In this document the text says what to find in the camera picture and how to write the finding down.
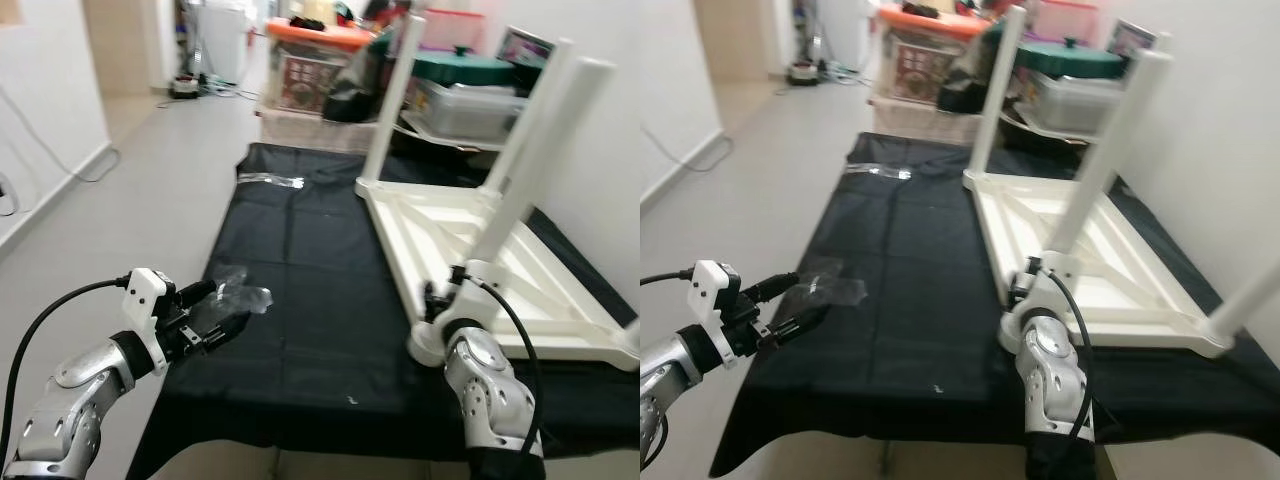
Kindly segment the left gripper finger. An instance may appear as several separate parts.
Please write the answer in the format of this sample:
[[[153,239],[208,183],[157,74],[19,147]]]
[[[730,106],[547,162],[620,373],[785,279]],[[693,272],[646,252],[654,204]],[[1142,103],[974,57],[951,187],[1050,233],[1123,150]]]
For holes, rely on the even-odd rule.
[[[828,315],[829,305],[804,308],[803,311],[771,323],[765,326],[765,334],[760,339],[760,346],[786,346],[799,337],[818,328]]]
[[[177,293],[174,293],[172,303],[177,308],[192,308],[216,291],[218,291],[216,282],[212,280],[195,282],[179,289]]]
[[[767,303],[785,294],[800,282],[795,271],[774,274],[745,289],[745,297],[753,303]]]
[[[192,314],[189,329],[197,337],[192,349],[207,353],[221,348],[244,330],[252,316],[252,312]]]

